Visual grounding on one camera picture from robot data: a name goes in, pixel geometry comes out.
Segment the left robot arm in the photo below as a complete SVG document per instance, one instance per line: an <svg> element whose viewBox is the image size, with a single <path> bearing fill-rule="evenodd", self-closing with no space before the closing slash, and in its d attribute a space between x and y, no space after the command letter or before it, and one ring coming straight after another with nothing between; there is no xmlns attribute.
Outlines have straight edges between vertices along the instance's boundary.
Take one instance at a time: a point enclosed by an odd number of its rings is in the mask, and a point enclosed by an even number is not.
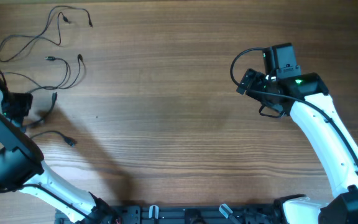
<svg viewBox="0 0 358 224"><path fill-rule="evenodd" d="M12 93L0 77L0 194L22 192L55 207L72 223L117 223L118 214L101 198L71 185L44 161L22 123L30 93Z"/></svg>

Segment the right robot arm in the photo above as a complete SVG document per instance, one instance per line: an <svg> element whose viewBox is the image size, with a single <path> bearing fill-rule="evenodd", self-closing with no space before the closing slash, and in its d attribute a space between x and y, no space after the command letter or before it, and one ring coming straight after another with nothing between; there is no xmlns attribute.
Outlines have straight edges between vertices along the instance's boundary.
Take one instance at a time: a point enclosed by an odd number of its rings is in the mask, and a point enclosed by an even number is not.
<svg viewBox="0 0 358 224"><path fill-rule="evenodd" d="M358 146L341 121L329 89L317 73L302 74L291 43L260 47L265 72L248 69L237 92L289 116L303 131L328 177L334 199L305 195L278 198L272 223L358 223Z"/></svg>

